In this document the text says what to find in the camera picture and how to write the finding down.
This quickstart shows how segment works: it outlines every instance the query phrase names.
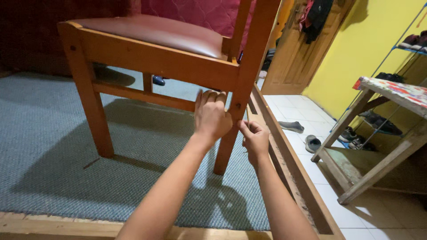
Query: hand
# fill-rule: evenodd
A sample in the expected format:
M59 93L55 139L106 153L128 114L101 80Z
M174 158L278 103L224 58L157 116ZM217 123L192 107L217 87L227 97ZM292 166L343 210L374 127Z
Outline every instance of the hand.
M225 92L199 91L194 111L195 135L206 138L211 144L224 136L233 126L230 113L225 111Z
M237 122L237 126L245 137L242 145L248 150L249 162L254 166L255 170L257 170L259 161L266 161L266 159L269 159L269 133L254 121L248 122L246 120L241 120Z

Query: wooden door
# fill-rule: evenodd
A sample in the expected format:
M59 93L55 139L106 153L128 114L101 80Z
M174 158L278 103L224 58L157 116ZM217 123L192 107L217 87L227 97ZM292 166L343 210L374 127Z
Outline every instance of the wooden door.
M335 0L316 41L306 44L298 20L306 6L295 0L261 92L264 95L298 95L308 85L355 0Z

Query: forearm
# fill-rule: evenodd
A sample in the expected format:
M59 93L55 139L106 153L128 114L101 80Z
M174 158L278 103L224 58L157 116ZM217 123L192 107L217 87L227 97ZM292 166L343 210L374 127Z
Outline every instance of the forearm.
M208 139L193 135L128 218L117 239L163 239L212 145Z
M258 181L275 240L318 240L301 210L283 185L268 156L259 160Z

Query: woven rug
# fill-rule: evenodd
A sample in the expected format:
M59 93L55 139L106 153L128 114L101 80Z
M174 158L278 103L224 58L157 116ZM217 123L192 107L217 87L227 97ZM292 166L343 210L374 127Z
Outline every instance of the woven rug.
M142 73L110 67L106 80L142 89ZM194 101L176 80L154 92ZM0 79L0 211L125 221L193 132L193 114L101 94L117 156L96 152L70 78L17 73ZM269 230L239 133L225 175L212 173L219 142L200 166L175 225Z

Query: brown leather seat cushion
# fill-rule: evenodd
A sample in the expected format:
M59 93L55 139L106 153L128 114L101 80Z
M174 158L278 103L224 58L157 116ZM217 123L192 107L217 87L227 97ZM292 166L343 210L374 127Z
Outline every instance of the brown leather seat cushion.
M77 19L85 28L219 59L222 36L207 28L151 15Z

